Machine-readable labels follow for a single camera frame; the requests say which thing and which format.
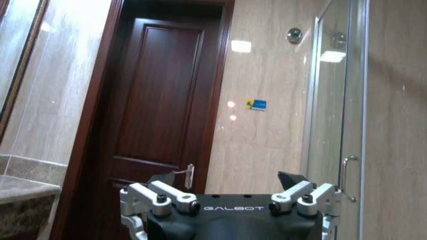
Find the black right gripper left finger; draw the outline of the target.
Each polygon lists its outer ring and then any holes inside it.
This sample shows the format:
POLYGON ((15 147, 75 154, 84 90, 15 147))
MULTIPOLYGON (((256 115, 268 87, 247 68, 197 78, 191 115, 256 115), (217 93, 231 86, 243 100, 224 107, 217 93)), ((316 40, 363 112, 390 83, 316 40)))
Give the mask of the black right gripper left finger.
POLYGON ((132 240, 147 240, 143 213, 152 213, 159 218, 167 218, 176 210, 188 216, 197 215, 197 197, 183 192, 160 180, 148 184, 132 183, 119 191, 120 223, 127 227, 132 240))

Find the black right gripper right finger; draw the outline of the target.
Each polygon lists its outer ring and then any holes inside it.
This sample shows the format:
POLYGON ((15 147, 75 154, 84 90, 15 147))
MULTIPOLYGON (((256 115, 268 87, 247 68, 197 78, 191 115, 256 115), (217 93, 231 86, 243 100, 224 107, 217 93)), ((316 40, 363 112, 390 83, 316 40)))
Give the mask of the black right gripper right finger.
POLYGON ((288 213, 292 207, 303 217, 321 213, 321 239, 333 239, 341 215, 340 188, 331 183, 317 186, 303 175, 283 171, 277 172, 277 178, 284 191, 271 195, 269 213, 279 216, 288 213))

